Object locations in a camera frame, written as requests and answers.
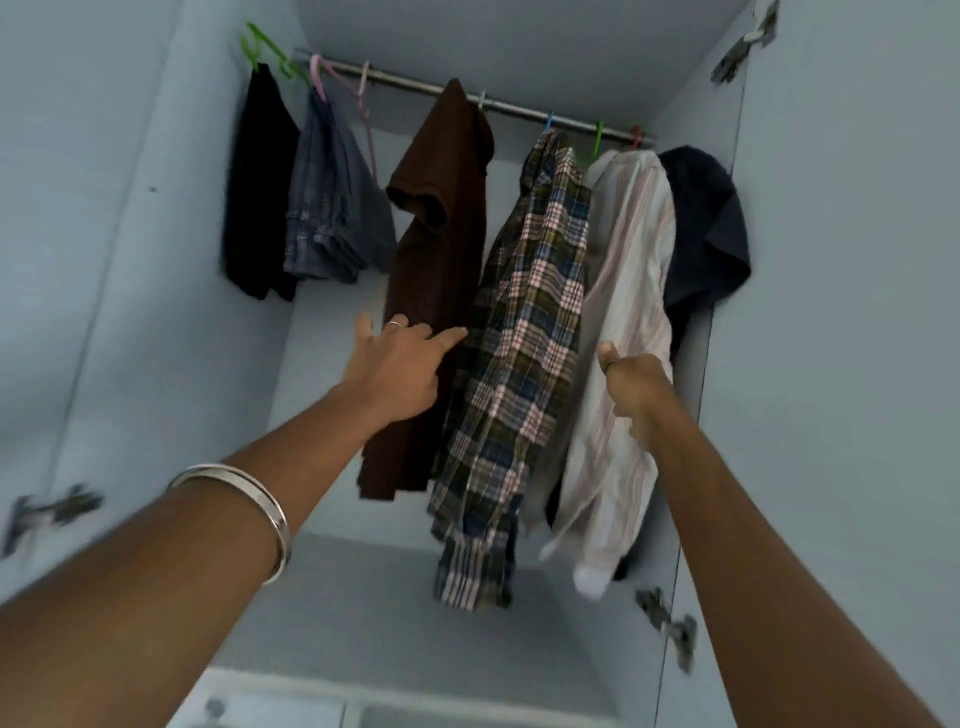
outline hand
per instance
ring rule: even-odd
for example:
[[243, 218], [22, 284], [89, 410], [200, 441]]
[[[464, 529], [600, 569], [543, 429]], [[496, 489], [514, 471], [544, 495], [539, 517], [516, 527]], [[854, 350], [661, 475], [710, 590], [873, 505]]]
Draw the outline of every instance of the hand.
[[597, 350], [600, 369], [607, 376], [613, 414], [634, 421], [634, 439], [647, 442], [653, 420], [664, 406], [683, 409], [660, 360], [650, 353], [621, 358], [616, 347], [603, 342]]
[[427, 324], [408, 324], [406, 316], [397, 314], [374, 336], [370, 316], [362, 313], [356, 320], [353, 354], [341, 386], [370, 405], [381, 427], [409, 420], [433, 405], [437, 367], [467, 336], [465, 328], [448, 328], [431, 338]]

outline brown t-shirt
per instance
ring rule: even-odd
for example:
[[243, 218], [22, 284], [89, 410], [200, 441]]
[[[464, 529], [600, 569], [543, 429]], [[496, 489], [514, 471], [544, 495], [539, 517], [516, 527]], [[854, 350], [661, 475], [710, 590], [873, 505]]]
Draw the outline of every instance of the brown t-shirt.
[[[456, 79], [446, 85], [394, 172], [387, 194], [414, 221], [396, 248], [383, 320], [405, 314], [434, 332], [466, 326], [487, 237], [487, 164], [493, 134]], [[437, 372], [436, 404], [394, 423], [364, 448], [360, 497], [393, 500], [425, 491], [456, 374], [449, 354]]]

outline checkered shirt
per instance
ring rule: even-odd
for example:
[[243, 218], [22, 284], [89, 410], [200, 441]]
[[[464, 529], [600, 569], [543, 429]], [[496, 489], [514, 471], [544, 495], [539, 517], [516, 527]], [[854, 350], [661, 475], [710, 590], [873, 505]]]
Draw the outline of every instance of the checkered shirt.
[[428, 512], [444, 542], [434, 585], [444, 604], [511, 600], [523, 489], [576, 366], [589, 199], [565, 136], [542, 135], [480, 280], [434, 462]]

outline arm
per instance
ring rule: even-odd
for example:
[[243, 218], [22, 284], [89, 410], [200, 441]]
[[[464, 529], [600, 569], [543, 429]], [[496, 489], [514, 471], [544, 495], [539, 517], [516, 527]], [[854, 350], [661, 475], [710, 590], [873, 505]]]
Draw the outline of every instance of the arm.
[[615, 412], [653, 454], [740, 728], [937, 728], [756, 509], [660, 362], [601, 345]]
[[[436, 369], [466, 330], [429, 335], [387, 326], [373, 337], [361, 317], [344, 381], [227, 461], [271, 490], [292, 532], [367, 439], [436, 399]], [[269, 521], [229, 486], [198, 479], [166, 493], [0, 608], [0, 725], [165, 725], [276, 549]]]

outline metal hinge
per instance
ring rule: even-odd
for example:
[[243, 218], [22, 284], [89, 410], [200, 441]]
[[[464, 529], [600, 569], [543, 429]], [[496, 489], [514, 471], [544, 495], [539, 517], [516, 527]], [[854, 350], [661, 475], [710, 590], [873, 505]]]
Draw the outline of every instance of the metal hinge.
[[697, 620], [686, 615], [673, 621], [670, 610], [663, 604], [663, 589], [657, 587], [636, 593], [636, 603], [658, 632], [677, 648], [677, 664], [689, 674], [693, 671], [693, 650], [697, 646]]
[[29, 496], [19, 497], [13, 502], [0, 559], [13, 556], [27, 532], [44, 525], [67, 525], [103, 504], [104, 497], [88, 491], [83, 483], [73, 486], [60, 500], [44, 505], [32, 505]]
[[710, 74], [710, 80], [715, 84], [728, 84], [736, 78], [743, 61], [750, 55], [750, 49], [758, 43], [766, 48], [777, 38], [777, 20], [780, 16], [780, 0], [774, 0], [767, 8], [766, 15], [759, 27], [752, 33], [748, 33], [736, 43], [733, 48], [727, 51], [723, 60], [717, 63], [713, 73]]

